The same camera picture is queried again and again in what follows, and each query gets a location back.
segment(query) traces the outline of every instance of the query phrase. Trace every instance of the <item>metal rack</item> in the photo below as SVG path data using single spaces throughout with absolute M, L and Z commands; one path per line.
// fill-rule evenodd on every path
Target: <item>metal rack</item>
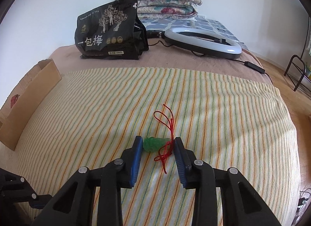
M 307 46 L 307 41 L 308 39 L 310 39 L 310 33 L 311 33 L 311 30 L 310 30 L 310 17 L 309 17 L 309 20 L 308 20 L 308 30 L 307 30 L 307 36 L 306 36 L 306 41 L 304 42 L 304 48 L 302 50 L 302 53 L 301 53 L 301 56 L 298 56 L 298 55 L 293 55 L 290 59 L 290 62 L 288 63 L 288 66 L 286 68 L 286 71 L 284 73 L 284 76 L 288 76 L 290 78 L 290 80 L 292 81 L 293 85 L 295 86 L 294 88 L 294 91 L 296 91 L 297 89 L 300 89 L 301 91 L 303 91 L 307 96 L 309 96 L 311 98 L 311 90 L 309 88 L 307 88 L 304 84 L 302 84 L 302 80 L 304 78 L 306 78 L 306 80 L 308 82 L 311 83 L 311 80 L 308 78 L 308 76 L 306 76 L 306 71 L 307 71 L 307 67 L 306 67 L 306 64 L 305 62 L 302 60 L 303 58 L 303 55 L 304 55 L 304 51 L 306 50 L 306 46 Z M 297 58 L 301 64 L 303 65 L 303 68 L 300 68 L 296 63 L 293 62 L 294 58 Z M 291 65 L 294 65 L 296 67 L 296 69 L 299 71 L 300 73 L 300 78 L 297 80 L 296 78 L 294 78 L 293 76 L 289 75 L 288 74 L 288 71 L 291 67 Z
M 303 64 L 303 66 L 304 66 L 303 69 L 301 69 L 297 64 L 295 64 L 295 63 L 293 62 L 293 59 L 294 59 L 294 58 L 297 58 L 297 59 Z M 291 76 L 291 75 L 288 74 L 288 70 L 289 70 L 289 68 L 290 68 L 290 66 L 291 66 L 292 64 L 297 68 L 297 70 L 298 70 L 299 73 L 301 74 L 301 77 L 299 78 L 299 80 L 295 79 L 293 76 Z M 301 57 L 299 57 L 299 56 L 297 56 L 297 55 L 293 55 L 293 56 L 291 57 L 290 62 L 289 62 L 288 66 L 287 66 L 287 68 L 286 68 L 286 71 L 285 71 L 285 73 L 284 73 L 284 76 L 286 76 L 286 75 L 290 78 L 290 80 L 292 81 L 293 85 L 295 86 L 294 91 L 296 91 L 297 89 L 300 89 L 301 91 L 303 91 L 306 95 L 308 95 L 308 96 L 311 98 L 311 90 L 308 89 L 304 84 L 301 83 L 302 80 L 303 80 L 303 78 L 306 78 L 306 79 L 311 83 L 311 80 L 306 76 L 306 65 L 305 65 L 305 63 L 303 62 L 303 60 L 301 59 Z

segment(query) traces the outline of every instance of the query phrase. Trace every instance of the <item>bed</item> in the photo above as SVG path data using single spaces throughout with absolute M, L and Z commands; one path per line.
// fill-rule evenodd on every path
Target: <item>bed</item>
M 186 148 L 213 167 L 237 167 L 281 224 L 291 225 L 300 186 L 296 129 L 266 75 L 161 44 L 139 60 L 79 56 L 75 45 L 50 56 L 63 78 L 29 120 L 16 150 L 0 145 L 0 167 L 24 176 L 38 194 L 54 195 L 80 166 L 106 165 L 136 135 L 167 137 L 153 118 L 165 103 Z M 240 60 L 260 65 L 246 47 Z M 164 174 L 155 156 L 143 153 L 136 186 L 122 191 L 124 225 L 191 225 L 194 191 L 182 188 L 174 157 Z M 23 206 L 32 218 L 39 213 Z M 219 199 L 218 211 L 221 225 Z

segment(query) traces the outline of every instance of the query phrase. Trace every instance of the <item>electrical wire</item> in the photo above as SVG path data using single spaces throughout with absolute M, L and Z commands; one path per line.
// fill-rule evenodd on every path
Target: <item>electrical wire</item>
M 231 60 L 233 60 L 233 61 L 237 61 L 237 62 L 240 62 L 240 63 L 245 63 L 244 61 L 242 61 L 242 60 L 237 60 L 237 59 L 231 59 Z
M 173 46 L 172 44 L 171 44 L 171 45 L 165 45 L 161 40 L 159 40 L 159 41 L 156 42 L 155 44 L 148 44 L 148 45 L 149 45 L 149 46 L 154 46 L 154 45 L 157 45 L 158 43 L 163 44 L 163 46 L 165 46 L 165 47 L 171 47 L 171 46 Z
M 154 45 L 157 45 L 158 43 L 163 44 L 165 47 L 171 47 L 171 46 L 173 46 L 173 44 L 171 44 L 171 45 L 165 45 L 161 40 L 159 40 L 159 41 L 156 42 L 155 44 L 149 44 L 149 46 L 154 46 Z M 207 56 L 206 54 L 198 55 L 198 54 L 194 53 L 193 51 L 191 51 L 191 52 L 192 52 L 193 55 L 195 55 L 195 56 L 197 56 L 197 57 L 204 57 L 204 56 Z M 245 63 L 244 61 L 242 61 L 242 60 L 237 60 L 237 59 L 229 59 L 229 60 L 233 60 L 233 61 L 240 62 L 240 63 L 243 63 L 243 64 Z M 265 74 L 269 77 L 269 79 L 271 80 L 271 83 L 272 83 L 272 85 L 273 85 L 272 79 L 271 79 L 271 77 L 269 76 L 269 74 L 268 74 L 268 73 L 265 73 Z
M 272 85 L 273 85 L 272 79 L 271 79 L 271 77 L 269 76 L 269 74 L 268 74 L 268 73 L 265 73 L 265 74 L 269 77 L 269 79 L 271 80 L 271 83 L 272 83 Z
M 195 55 L 197 57 L 204 57 L 204 56 L 206 56 L 206 54 L 198 55 L 198 54 L 194 53 L 193 51 L 191 51 L 191 52 L 192 52 L 193 55 Z
M 231 59 L 231 60 L 237 61 L 237 62 L 240 62 L 240 63 L 243 63 L 243 64 L 245 63 L 245 62 L 242 61 L 242 60 L 237 60 L 237 59 Z M 269 76 L 269 74 L 265 72 L 265 75 L 267 75 L 267 76 L 269 77 L 269 79 L 271 80 L 271 83 L 272 83 L 272 85 L 273 85 L 272 79 L 271 79 L 271 77 Z
M 300 193 L 307 193 L 307 194 L 309 194 L 309 197 L 307 198 L 307 200 L 309 200 L 310 198 L 311 198 L 311 193 L 310 192 L 307 192 L 307 191 L 299 191 Z

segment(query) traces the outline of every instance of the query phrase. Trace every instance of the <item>striped blanket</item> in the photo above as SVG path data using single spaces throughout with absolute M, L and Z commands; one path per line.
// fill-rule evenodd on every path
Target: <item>striped blanket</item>
M 54 195 L 80 166 L 94 169 L 120 157 L 136 135 L 169 136 L 153 118 L 163 103 L 186 148 L 215 168 L 237 167 L 290 225 L 300 185 L 296 129 L 277 88 L 232 76 L 169 68 L 65 74 L 24 129 L 15 173 L 38 194 Z M 191 225 L 194 191 L 182 188 L 173 156 L 166 175 L 155 156 L 143 153 L 135 187 L 122 190 L 124 225 Z M 32 218 L 39 213 L 24 208 Z M 218 211 L 221 225 L 220 199 Z

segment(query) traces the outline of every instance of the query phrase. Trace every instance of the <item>wooden floor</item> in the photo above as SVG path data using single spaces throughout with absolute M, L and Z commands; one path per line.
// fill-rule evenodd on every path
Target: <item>wooden floor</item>
M 311 188 L 311 98 L 299 89 L 293 91 L 293 83 L 280 68 L 259 59 L 263 68 L 270 75 L 273 85 L 277 87 L 287 105 L 290 117 L 297 129 L 298 153 L 301 171 L 301 188 Z

